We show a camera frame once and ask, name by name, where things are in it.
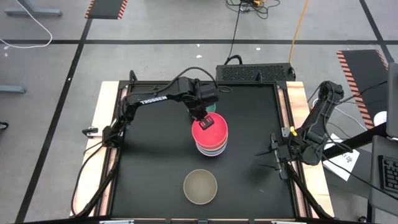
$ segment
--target black tabletop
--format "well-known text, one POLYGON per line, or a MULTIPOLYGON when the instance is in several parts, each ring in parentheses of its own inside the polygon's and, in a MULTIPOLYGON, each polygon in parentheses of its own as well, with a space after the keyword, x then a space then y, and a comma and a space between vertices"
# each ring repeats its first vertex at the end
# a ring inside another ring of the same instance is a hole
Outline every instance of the black tabletop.
MULTIPOLYGON (((192 120, 183 103, 164 101, 143 106, 126 131, 111 215, 116 218, 293 218, 290 185, 266 150, 271 133, 280 139, 274 85, 233 86, 220 93, 216 112, 228 123, 225 151, 206 157, 195 147, 192 120), (206 169, 218 182, 216 197, 194 205, 183 193, 185 176, 206 169)), ((136 86, 134 91, 146 91, 136 86)))

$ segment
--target gray floor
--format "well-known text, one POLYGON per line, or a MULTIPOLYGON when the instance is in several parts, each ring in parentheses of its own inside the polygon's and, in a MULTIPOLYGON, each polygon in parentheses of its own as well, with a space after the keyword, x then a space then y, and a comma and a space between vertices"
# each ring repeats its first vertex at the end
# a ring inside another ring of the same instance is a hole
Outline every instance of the gray floor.
MULTIPOLYGON (((89 0, 33 2, 63 11, 61 18, 39 18, 54 39, 80 39, 89 0)), ((366 3, 384 39, 397 40, 396 1, 367 0, 366 3)), ((291 39, 303 4, 304 0, 284 0, 280 6, 270 9, 265 21, 255 14, 241 14, 236 38, 291 39)), ((10 6, 16 3, 1 1, 0 11, 10 6)), ((230 39, 235 21, 236 13, 227 9, 222 0, 137 0, 129 2, 120 21, 94 20, 88 39, 230 39)), ((7 17, 3 13, 0 13, 0 29, 3 39, 47 38, 45 31, 31 19, 7 17)), ((359 1, 312 0, 298 39, 376 40, 376 37, 359 1)), ((0 83, 24 85, 28 90, 25 95, 0 95, 0 120, 11 124, 7 131, 0 133, 0 223, 10 223, 15 221, 26 192, 76 45, 29 50, 0 47, 0 83)), ((68 81, 72 84, 25 220, 68 216, 86 143, 81 130, 91 124, 102 81, 125 80, 130 69, 134 69, 140 80, 170 80, 190 66, 200 66, 215 74, 216 65, 224 63, 229 48, 229 44, 85 45, 75 76, 68 81)), ((350 95, 336 51, 356 49, 381 48, 378 45, 296 45, 292 65, 297 79, 305 84, 307 96, 324 80, 343 85, 346 96, 350 95)), ((398 46, 389 45, 388 49, 398 60, 398 46)), ((240 44, 234 46, 233 53, 240 54, 244 63, 272 63, 286 62, 289 50, 289 45, 240 44)), ((208 79, 198 72, 187 75, 208 79)), ((361 121, 355 105, 343 104, 340 109, 361 121)), ((350 135, 362 131, 339 112, 333 113, 331 121, 350 135)), ((329 129, 343 137, 333 126, 329 129)), ((337 217, 356 220, 366 214, 364 198, 331 185, 329 190, 337 217)), ((398 218, 377 211, 376 221, 397 223, 398 218)))

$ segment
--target green bowl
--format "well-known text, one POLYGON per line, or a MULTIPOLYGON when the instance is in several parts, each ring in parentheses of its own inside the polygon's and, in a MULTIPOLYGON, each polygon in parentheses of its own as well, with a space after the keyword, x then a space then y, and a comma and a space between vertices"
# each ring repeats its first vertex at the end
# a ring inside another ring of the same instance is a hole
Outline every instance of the green bowl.
POLYGON ((216 112, 216 104, 206 107, 207 113, 209 112, 216 112))

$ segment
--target black and orange striped mat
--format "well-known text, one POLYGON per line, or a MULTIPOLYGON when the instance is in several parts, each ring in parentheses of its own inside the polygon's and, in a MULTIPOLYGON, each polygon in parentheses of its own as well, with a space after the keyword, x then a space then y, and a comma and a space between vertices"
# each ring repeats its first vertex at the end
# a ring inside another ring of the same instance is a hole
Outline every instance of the black and orange striped mat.
MULTIPOLYGON (((387 64, 378 50, 342 50, 337 51, 337 57, 353 95, 387 80, 387 64)), ((387 111, 387 85, 356 96, 355 102, 366 127, 373 128, 374 116, 387 111)))
POLYGON ((86 19, 122 19, 128 0, 91 0, 86 19))

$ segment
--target wooden table frame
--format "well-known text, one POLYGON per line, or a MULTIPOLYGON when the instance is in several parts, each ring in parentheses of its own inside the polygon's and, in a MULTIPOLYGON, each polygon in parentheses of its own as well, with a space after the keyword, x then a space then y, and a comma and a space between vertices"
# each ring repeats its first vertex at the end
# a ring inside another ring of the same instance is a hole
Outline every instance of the wooden table frame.
MULTIPOLYGON (((304 86, 302 82, 286 82, 287 94, 286 99, 290 103, 290 109, 292 110, 292 119, 294 121, 295 128, 302 125, 309 114, 309 109, 307 105, 307 98, 305 96, 304 86)), ((111 124, 116 98, 122 98, 127 90, 124 89, 121 94, 119 92, 119 82, 103 82, 101 90, 99 92, 99 97, 95 109, 95 114, 92 122, 92 126, 102 130, 105 126, 111 124)), ((282 119, 284 121, 284 126, 289 127, 289 117, 287 109, 289 106, 285 100, 284 91, 279 88, 278 91, 280 108, 282 110, 282 119)), ((88 140, 86 148, 93 146, 94 144, 101 141, 101 137, 93 137, 88 140)), ((90 149, 84 155, 83 162, 89 157, 97 148, 90 149)), ((114 157, 116 155, 116 149, 106 149, 101 148, 99 152, 87 162, 86 167, 83 169, 79 185, 76 191, 76 195, 73 199, 74 209, 76 212, 81 211, 86 203, 91 199, 97 188, 99 187, 101 176, 104 175, 104 167, 108 167, 107 172, 109 172, 110 167, 112 167, 114 157), (106 154, 109 153, 109 159, 106 161, 106 154)), ((317 166, 308 166, 302 164, 303 173, 305 176, 305 183, 307 188, 317 200, 317 202, 323 207, 323 209, 331 216, 334 216, 333 208, 330 201, 329 190, 326 184, 325 174, 323 172, 323 167, 321 162, 317 166)), ((307 217, 308 211, 305 208, 305 202, 300 189, 295 186, 295 191, 297 195, 298 203, 298 213, 301 217, 307 217)), ((100 201, 100 207, 96 215, 106 215, 109 205, 109 198, 111 195, 111 184, 106 188, 103 199, 100 201)), ((312 216, 317 217, 315 212, 312 211, 312 216)), ((258 219, 256 221, 266 221, 265 219, 258 219)))

